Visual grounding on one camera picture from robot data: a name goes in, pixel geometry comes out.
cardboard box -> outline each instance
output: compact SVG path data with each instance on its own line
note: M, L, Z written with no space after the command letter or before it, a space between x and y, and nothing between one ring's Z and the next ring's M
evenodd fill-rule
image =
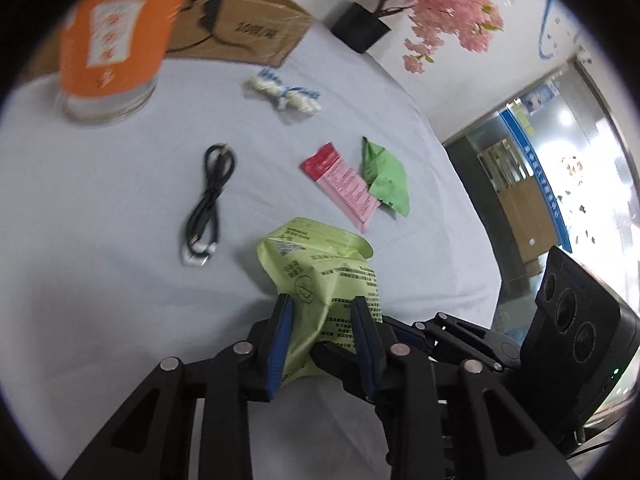
M559 243L551 214L535 178L526 178L503 189L498 193L498 199L523 262L536 259Z
M187 0L176 16L167 57L281 66L313 17L292 0ZM60 29L31 58L22 81L58 70Z

blue gripper pad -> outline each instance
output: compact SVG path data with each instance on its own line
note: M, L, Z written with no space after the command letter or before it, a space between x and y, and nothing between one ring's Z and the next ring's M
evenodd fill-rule
M376 378L385 367L385 353L364 297L359 296L351 303L351 331L360 365L362 389L367 397L373 399L378 391Z
M287 350L289 349L289 339L291 338L291 330L293 329L293 300L287 296L278 327L273 337L271 351L267 357L267 381L265 391L269 399L273 399L282 384L282 371L284 370L284 362L287 358Z

white table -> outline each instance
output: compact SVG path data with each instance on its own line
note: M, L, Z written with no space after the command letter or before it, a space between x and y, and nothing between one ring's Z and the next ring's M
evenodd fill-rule
M61 476L165 356L208 358L268 317L276 290L258 240L295 216L354 230L299 169L332 141L358 168L362 136L408 173L411 213L379 210L367 240L383 312L437 311L489 326L500 276L447 155L407 94L367 56L314 27L279 71L322 94L309 119L243 87L257 66L168 60L149 104L103 128L56 109L55 76L18 89L0 128L0 381L25 434ZM238 165L220 197L221 243L183 267L181 225L202 155ZM250 409L256 479L386 479L372 408L328 377Z

glass door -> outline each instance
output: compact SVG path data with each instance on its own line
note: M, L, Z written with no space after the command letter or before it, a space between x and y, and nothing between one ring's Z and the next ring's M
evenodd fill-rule
M640 212L615 126L580 66L523 92L447 147L502 273L492 328L522 342L546 254L561 246L636 312ZM639 359L599 412L633 394Z

white wall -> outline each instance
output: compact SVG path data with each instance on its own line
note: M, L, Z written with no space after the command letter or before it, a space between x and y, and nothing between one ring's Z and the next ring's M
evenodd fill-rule
M316 18L331 22L354 0L295 1ZM371 9L376 0L356 1ZM566 35L564 30L556 30L553 41L559 44L555 48L549 46L554 56L540 59L538 35L546 0L514 0L510 6L506 0L493 1L500 5L504 32L495 35L487 53L468 52L460 47L457 38L447 36L446 44L434 55L435 63L426 66L424 74L406 72L402 55L407 51L402 43L413 34L405 15L386 18L392 31L369 51L411 94L441 141L562 64L574 52L573 32ZM562 16L564 27L562 9L554 6L551 18L557 15Z

